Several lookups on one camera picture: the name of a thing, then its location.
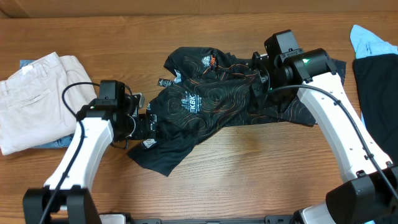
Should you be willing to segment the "black orange patterned t-shirt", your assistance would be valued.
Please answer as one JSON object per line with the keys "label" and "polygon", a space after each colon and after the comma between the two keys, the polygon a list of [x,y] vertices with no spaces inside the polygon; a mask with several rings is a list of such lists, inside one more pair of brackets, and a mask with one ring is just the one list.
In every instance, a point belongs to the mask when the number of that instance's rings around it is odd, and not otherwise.
{"label": "black orange patterned t-shirt", "polygon": [[157,116],[154,139],[128,156],[145,169],[169,176],[193,150],[221,128],[288,121],[312,127],[316,121],[297,97],[274,103],[263,93],[251,59],[211,47],[179,47],[164,67],[175,80],[159,80],[163,90],[147,105]]}

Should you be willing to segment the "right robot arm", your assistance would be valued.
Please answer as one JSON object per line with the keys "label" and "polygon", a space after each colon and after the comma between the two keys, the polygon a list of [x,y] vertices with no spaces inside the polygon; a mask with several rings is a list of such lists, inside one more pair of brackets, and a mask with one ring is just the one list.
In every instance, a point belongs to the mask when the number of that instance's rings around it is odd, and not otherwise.
{"label": "right robot arm", "polygon": [[311,112],[338,163],[343,183],[323,202],[266,223],[367,223],[397,213],[397,166],[376,144],[349,102],[341,78],[323,49],[305,52],[291,30],[269,37],[254,53],[261,86],[260,110],[298,98]]}

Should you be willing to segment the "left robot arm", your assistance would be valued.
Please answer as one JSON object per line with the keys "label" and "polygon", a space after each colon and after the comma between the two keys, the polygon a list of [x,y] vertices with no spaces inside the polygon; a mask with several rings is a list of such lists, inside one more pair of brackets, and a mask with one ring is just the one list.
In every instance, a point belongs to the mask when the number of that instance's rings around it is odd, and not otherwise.
{"label": "left robot arm", "polygon": [[41,189],[28,189],[26,223],[132,223],[128,212],[100,214],[90,194],[101,159],[114,142],[154,138],[157,117],[140,114],[144,95],[103,80],[97,98],[72,115],[76,130],[65,155]]}

